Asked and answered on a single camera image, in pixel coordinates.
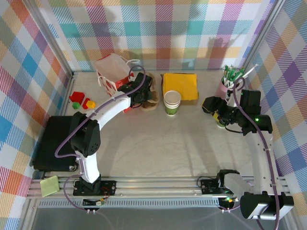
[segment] plaid wall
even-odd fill
[[[72,69],[109,53],[150,70],[219,69],[246,57],[274,0],[35,0]]]
[[[16,229],[46,121],[68,77],[22,0],[0,0],[0,230]]]
[[[307,229],[307,0],[287,0],[253,61],[250,86],[273,123],[279,174]]]

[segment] yellow-green sponge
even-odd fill
[[[50,194],[59,191],[59,180],[57,176],[52,176],[48,179],[40,182],[40,188],[42,190],[42,197],[46,197]]]

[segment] pink cup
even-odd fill
[[[220,97],[223,100],[225,100],[227,91],[228,91],[228,88],[226,86],[224,86],[222,81],[220,81],[220,84],[219,84],[219,86],[218,86],[218,88],[216,89],[216,92],[215,92],[215,97]]]

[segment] red and white bag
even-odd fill
[[[117,54],[109,54],[102,59],[96,61],[94,66],[97,70],[98,84],[105,88],[107,94],[111,97],[118,91],[118,88],[130,81],[134,81],[133,72],[129,75],[129,62],[136,63],[140,60],[126,60]]]

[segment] paper cup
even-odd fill
[[[164,105],[166,114],[174,116],[180,106],[181,95],[177,91],[168,91],[164,95]]]

